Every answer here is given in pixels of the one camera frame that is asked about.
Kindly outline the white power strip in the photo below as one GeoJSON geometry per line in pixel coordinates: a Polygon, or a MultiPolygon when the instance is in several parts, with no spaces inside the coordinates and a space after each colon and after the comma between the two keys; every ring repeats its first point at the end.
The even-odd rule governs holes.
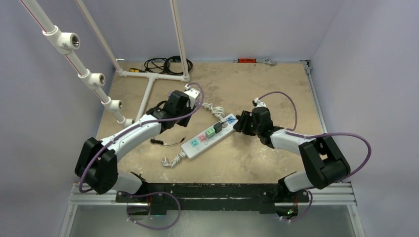
{"type": "Polygon", "coordinates": [[[194,159],[233,133],[235,131],[233,126],[237,122],[238,119],[233,114],[229,114],[227,117],[223,118],[222,121],[211,125],[182,144],[181,150],[187,158],[194,159]]]}

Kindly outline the green usb charger plug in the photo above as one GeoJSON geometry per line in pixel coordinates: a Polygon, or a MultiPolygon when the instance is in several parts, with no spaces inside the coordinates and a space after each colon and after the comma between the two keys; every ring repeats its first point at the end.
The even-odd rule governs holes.
{"type": "Polygon", "coordinates": [[[205,131],[205,135],[206,135],[206,137],[207,137],[208,139],[209,139],[209,138],[211,138],[211,137],[213,137],[215,134],[216,134],[216,133],[215,133],[215,131],[214,131],[213,127],[209,128],[209,129],[207,129],[207,130],[205,131]]]}

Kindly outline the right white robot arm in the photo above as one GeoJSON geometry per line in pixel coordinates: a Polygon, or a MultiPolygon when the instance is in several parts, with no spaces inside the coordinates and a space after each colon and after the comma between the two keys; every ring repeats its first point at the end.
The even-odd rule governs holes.
{"type": "Polygon", "coordinates": [[[323,189],[350,174],[351,168],[331,136],[308,138],[291,135],[285,128],[275,126],[266,107],[242,111],[233,128],[236,132],[257,136],[260,142],[272,149],[280,149],[299,155],[304,169],[278,181],[277,194],[289,201],[297,191],[307,188],[323,189]]]}

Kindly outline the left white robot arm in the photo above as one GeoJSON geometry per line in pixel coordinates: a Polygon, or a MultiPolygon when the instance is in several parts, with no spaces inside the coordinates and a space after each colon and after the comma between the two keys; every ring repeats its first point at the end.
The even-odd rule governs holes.
{"type": "Polygon", "coordinates": [[[142,185],[143,179],[134,173],[119,172],[119,161],[143,142],[176,124],[186,127],[197,110],[199,96],[200,92],[193,88],[175,90],[129,127],[101,140],[87,139],[75,167],[80,184],[88,184],[100,195],[115,190],[128,193],[135,202],[145,200],[147,188],[142,185]]]}

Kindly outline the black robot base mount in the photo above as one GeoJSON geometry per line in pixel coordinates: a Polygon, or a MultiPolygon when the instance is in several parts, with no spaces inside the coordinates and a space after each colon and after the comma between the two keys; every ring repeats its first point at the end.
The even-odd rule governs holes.
{"type": "Polygon", "coordinates": [[[165,215],[168,211],[257,211],[293,219],[309,204],[306,190],[281,195],[278,183],[145,183],[134,195],[118,192],[116,202],[129,215],[165,215]]]}

